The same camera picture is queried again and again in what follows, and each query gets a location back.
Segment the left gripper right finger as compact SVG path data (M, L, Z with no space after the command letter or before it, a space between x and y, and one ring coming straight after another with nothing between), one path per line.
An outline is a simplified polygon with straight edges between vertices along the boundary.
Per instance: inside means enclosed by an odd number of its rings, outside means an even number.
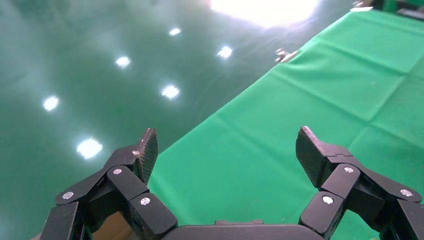
M345 147L321 141L307 126L298 132L295 154L317 189L300 225L328 240L351 211L382 240L423 239L422 196L412 188L370 170Z

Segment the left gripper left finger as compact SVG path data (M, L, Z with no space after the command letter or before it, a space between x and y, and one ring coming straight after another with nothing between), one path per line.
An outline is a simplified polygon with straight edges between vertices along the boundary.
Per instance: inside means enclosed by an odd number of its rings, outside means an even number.
M40 238L91 240L119 213L139 239L162 239L178 220L148 188L158 153L155 128L147 128L136 144L115 150L100 170L56 196Z

